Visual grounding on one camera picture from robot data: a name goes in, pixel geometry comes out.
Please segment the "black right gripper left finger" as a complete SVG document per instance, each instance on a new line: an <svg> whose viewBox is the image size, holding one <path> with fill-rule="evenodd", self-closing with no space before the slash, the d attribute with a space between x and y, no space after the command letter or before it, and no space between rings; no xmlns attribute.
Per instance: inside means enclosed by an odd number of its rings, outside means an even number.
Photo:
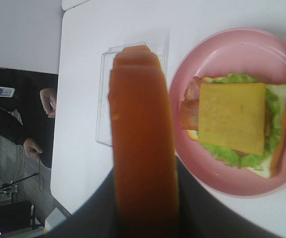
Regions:
<svg viewBox="0 0 286 238"><path fill-rule="evenodd" d="M110 170L95 193L64 222L46 234L47 238L120 238L116 212L114 177Z"/></svg>

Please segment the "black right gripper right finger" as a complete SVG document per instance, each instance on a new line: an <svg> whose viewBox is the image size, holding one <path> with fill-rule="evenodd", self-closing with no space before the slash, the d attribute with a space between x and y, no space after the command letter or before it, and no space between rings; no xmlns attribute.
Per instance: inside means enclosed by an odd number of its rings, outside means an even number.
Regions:
<svg viewBox="0 0 286 238"><path fill-rule="evenodd" d="M278 238L235 213L190 174L179 158L180 238Z"/></svg>

